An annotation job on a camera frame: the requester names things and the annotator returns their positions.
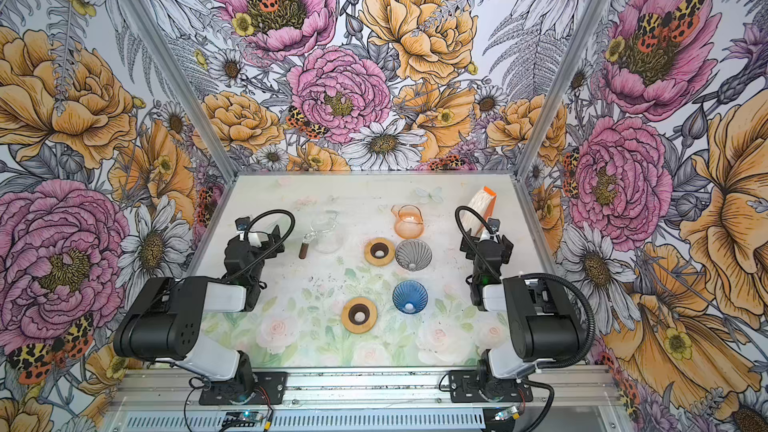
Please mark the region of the coffee filter pack orange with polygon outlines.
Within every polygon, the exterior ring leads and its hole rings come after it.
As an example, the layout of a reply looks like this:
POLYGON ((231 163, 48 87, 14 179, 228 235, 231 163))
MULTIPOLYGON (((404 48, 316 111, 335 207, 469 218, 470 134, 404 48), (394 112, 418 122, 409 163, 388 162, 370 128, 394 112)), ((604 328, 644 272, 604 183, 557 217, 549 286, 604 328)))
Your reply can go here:
MULTIPOLYGON (((469 207, 488 221, 493 213, 497 194, 489 187, 483 187, 469 202, 469 207)), ((485 230, 480 220, 470 212, 461 213, 461 221, 465 230, 472 236, 478 237, 485 230)))

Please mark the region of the clear glass carafe brown handle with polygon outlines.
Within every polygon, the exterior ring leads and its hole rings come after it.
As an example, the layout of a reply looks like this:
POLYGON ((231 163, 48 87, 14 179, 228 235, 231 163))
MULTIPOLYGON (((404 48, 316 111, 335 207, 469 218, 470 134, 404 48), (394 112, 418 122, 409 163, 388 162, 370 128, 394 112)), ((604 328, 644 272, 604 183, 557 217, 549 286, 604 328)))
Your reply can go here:
POLYGON ((327 210, 316 216, 310 230, 303 236, 298 257, 304 260, 311 250, 321 254, 332 254, 344 245, 344 232, 339 222, 339 212, 327 210))

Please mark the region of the blue ribbed dripper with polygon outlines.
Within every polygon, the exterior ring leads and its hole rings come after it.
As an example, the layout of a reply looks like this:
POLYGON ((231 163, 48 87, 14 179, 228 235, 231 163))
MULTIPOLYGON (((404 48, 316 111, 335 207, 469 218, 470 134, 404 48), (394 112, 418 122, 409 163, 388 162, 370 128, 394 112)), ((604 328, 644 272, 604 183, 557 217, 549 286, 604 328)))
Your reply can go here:
POLYGON ((392 293, 394 307, 401 313, 414 315, 422 312, 428 304, 426 288, 416 280, 398 283, 392 293))

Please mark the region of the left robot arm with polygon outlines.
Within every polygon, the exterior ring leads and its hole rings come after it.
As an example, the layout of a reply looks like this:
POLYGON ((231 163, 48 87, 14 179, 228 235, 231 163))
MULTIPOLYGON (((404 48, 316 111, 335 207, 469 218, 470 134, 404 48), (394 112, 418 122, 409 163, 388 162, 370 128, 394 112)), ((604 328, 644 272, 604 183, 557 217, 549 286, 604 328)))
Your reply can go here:
POLYGON ((280 228, 242 231, 225 248, 220 278, 148 280, 115 332, 116 354, 144 362, 174 364, 206 379, 222 398, 243 403, 257 391, 248 355, 226 348, 201 331, 206 313, 254 310, 266 285, 264 262, 285 251, 280 228))

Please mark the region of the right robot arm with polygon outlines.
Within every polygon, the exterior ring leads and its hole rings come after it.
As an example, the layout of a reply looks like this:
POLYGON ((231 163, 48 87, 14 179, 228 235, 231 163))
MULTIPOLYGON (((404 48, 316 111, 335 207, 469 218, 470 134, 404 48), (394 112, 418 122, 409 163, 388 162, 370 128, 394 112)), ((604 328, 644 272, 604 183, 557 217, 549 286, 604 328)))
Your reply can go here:
POLYGON ((506 321, 507 341, 486 346, 476 371, 449 374, 454 403, 522 402, 532 398, 523 381, 585 358, 596 336, 596 318, 586 296, 562 277, 529 273, 504 277, 513 244, 506 237, 465 237, 460 250, 472 262, 467 278, 471 303, 506 321))

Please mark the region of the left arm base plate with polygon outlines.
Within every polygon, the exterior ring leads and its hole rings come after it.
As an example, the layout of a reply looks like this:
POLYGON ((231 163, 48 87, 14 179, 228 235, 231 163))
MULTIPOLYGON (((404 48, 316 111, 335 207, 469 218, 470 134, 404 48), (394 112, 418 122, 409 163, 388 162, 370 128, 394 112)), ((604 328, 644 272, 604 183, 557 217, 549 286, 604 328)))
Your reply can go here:
POLYGON ((202 406, 280 405, 288 376, 287 372, 254 372, 245 385, 235 379, 213 382, 198 402, 202 406))

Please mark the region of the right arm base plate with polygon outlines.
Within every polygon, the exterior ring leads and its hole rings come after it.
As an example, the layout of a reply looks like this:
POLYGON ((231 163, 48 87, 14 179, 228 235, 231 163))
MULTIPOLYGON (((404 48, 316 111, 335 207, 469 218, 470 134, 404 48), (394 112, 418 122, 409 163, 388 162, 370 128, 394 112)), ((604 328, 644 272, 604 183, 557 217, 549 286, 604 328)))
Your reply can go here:
POLYGON ((450 370, 447 392, 452 403, 519 403, 530 402, 529 386, 513 379, 497 379, 478 370, 450 370))

